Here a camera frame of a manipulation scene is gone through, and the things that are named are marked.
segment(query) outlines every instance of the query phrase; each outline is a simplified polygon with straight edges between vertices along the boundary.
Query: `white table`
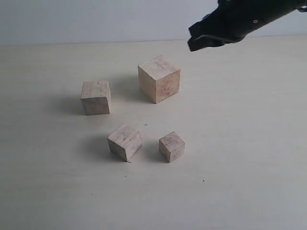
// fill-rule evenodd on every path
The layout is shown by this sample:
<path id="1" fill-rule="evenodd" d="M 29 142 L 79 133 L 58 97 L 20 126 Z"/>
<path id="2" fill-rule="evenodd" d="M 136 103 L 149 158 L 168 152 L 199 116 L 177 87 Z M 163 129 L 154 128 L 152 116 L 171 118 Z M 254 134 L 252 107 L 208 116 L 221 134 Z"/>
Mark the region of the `white table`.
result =
<path id="1" fill-rule="evenodd" d="M 307 229 L 306 41 L 0 46 L 0 228 Z M 137 65 L 160 54 L 181 88 L 153 104 Z M 94 80 L 109 81 L 110 115 L 83 114 Z M 132 163 L 107 145 L 121 123 L 142 134 Z M 186 151 L 168 164 L 171 131 Z"/>

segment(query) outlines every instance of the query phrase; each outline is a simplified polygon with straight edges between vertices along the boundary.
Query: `white wall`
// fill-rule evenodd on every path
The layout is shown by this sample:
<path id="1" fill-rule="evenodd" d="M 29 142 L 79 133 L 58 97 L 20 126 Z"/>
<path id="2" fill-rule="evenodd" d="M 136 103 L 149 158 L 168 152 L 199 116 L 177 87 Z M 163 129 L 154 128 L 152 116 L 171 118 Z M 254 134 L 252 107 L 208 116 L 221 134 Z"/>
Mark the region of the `white wall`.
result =
<path id="1" fill-rule="evenodd" d="M 0 0 L 0 45 L 187 39 L 217 0 Z M 307 34 L 294 12 L 252 35 Z"/>

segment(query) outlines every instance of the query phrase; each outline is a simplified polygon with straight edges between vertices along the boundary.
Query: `wooden block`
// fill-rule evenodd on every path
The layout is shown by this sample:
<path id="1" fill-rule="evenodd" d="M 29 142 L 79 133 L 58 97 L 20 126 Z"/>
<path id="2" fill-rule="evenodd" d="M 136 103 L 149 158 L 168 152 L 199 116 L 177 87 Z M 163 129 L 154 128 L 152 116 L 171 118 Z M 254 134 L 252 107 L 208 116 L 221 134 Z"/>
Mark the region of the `wooden block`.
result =
<path id="1" fill-rule="evenodd" d="M 117 128 L 107 140 L 111 152 L 125 161 L 129 161 L 142 146 L 140 132 L 125 124 Z"/>
<path id="2" fill-rule="evenodd" d="M 184 153 L 185 145 L 183 140 L 175 132 L 159 140 L 159 150 L 168 162 L 172 162 L 181 157 Z"/>
<path id="3" fill-rule="evenodd" d="M 86 115 L 109 114 L 111 92 L 108 81 L 84 82 L 81 102 Z"/>
<path id="4" fill-rule="evenodd" d="M 181 70 L 164 56 L 140 64 L 138 72 L 140 89 L 156 104 L 179 92 Z"/>

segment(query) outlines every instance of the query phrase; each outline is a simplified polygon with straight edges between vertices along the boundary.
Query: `small wooden cube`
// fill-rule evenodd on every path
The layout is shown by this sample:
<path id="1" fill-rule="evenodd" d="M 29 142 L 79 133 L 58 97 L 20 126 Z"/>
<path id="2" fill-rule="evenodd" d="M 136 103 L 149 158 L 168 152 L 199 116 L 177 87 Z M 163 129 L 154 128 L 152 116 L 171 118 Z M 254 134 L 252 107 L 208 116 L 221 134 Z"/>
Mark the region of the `small wooden cube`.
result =
<path id="1" fill-rule="evenodd" d="M 111 152 L 124 161 L 129 161 L 142 146 L 140 132 L 125 124 L 117 128 L 107 140 Z"/>
<path id="2" fill-rule="evenodd" d="M 86 115 L 109 114 L 111 92 L 108 81 L 84 82 L 81 102 Z"/>
<path id="3" fill-rule="evenodd" d="M 138 66 L 140 89 L 155 103 L 179 92 L 181 70 L 164 56 Z"/>
<path id="4" fill-rule="evenodd" d="M 185 145 L 183 140 L 175 132 L 159 140 L 159 150 L 168 162 L 172 162 L 181 157 L 184 153 Z"/>

